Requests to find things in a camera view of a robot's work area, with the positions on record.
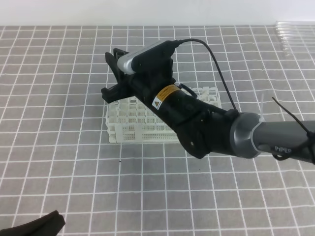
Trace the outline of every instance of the clear plastic object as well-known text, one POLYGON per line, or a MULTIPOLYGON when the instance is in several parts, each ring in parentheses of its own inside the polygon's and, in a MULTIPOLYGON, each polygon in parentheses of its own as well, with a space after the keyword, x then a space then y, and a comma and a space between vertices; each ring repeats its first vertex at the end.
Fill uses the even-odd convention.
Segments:
MULTIPOLYGON (((217 88, 192 90, 201 101, 221 108, 217 88)), ((178 142, 175 132, 135 97, 108 104, 105 119, 110 143, 178 142)))
POLYGON ((277 22, 277 34, 288 54, 315 52, 315 22, 277 22))

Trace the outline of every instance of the table surface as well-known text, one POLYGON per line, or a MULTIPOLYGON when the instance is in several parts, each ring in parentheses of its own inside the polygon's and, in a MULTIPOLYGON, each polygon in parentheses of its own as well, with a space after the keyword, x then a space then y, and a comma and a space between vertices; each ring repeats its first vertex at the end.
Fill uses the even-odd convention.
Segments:
MULTIPOLYGON (((115 84, 104 53, 159 38, 199 38, 215 52, 242 112, 267 121, 315 119, 314 55, 285 55, 273 26, 0 27, 0 229, 58 210, 76 236, 310 236, 315 168, 263 154, 211 153, 179 144, 110 144, 100 89, 115 84)), ((217 87, 202 45, 174 54, 174 78, 217 87)))

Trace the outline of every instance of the warning label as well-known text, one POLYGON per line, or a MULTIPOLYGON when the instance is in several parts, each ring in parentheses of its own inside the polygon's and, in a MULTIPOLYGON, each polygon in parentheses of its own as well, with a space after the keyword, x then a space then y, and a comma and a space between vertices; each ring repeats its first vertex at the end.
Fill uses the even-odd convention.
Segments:
POLYGON ((172 92, 175 92, 177 90, 180 90, 180 89, 176 85, 166 86, 154 98, 152 106, 154 106, 156 109, 159 109, 162 102, 168 97, 168 95, 170 95, 172 92))

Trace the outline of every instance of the black cloth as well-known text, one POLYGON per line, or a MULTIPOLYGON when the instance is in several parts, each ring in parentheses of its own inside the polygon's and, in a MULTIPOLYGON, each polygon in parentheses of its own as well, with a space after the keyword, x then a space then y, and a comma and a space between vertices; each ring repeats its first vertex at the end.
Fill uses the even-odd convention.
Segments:
POLYGON ((0 236, 56 236, 64 225, 63 216, 55 210, 27 224, 0 230, 0 236))

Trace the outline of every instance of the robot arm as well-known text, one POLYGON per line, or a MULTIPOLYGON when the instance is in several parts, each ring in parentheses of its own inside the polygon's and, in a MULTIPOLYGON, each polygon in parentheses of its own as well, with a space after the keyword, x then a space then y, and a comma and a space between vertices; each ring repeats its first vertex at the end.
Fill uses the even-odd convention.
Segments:
MULTIPOLYGON (((199 159, 210 152, 254 158, 263 151, 278 160, 290 157, 315 162, 315 136, 312 132, 306 135, 301 124, 260 122, 258 114, 225 111, 176 86, 171 56, 176 47, 190 40, 159 41, 133 53, 119 49, 114 49, 114 55, 106 53, 118 83, 101 90, 103 99, 110 103, 136 96, 176 132, 184 149, 199 159)), ((315 121, 302 125, 315 130, 315 121)))

